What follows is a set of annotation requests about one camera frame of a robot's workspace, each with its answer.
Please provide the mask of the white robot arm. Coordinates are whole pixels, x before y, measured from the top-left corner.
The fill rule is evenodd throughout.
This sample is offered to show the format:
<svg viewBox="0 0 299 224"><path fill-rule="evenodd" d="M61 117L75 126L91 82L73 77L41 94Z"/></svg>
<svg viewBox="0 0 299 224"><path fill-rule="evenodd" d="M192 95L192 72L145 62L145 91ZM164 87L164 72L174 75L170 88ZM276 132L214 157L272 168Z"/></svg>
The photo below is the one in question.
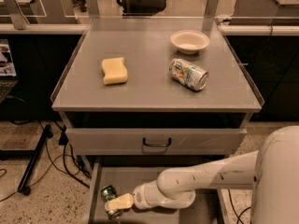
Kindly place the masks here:
<svg viewBox="0 0 299 224"><path fill-rule="evenodd" d="M250 224L299 224L299 127L271 133L259 150L162 171L156 180L105 204L115 209L182 209L198 189L250 189Z"/></svg>

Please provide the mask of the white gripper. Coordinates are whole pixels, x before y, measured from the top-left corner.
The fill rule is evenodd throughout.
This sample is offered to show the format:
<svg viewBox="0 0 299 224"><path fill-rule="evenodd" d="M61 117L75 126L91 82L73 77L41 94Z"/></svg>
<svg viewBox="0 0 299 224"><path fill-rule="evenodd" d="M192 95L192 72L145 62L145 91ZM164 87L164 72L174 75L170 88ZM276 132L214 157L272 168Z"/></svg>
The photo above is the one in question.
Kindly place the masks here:
<svg viewBox="0 0 299 224"><path fill-rule="evenodd" d="M129 209L133 204L135 204L138 209L151 209L160 205L161 197L162 193L159 191L157 183L151 181L137 186L133 191L133 195L126 193L107 201L105 203L105 209L107 211Z"/></svg>

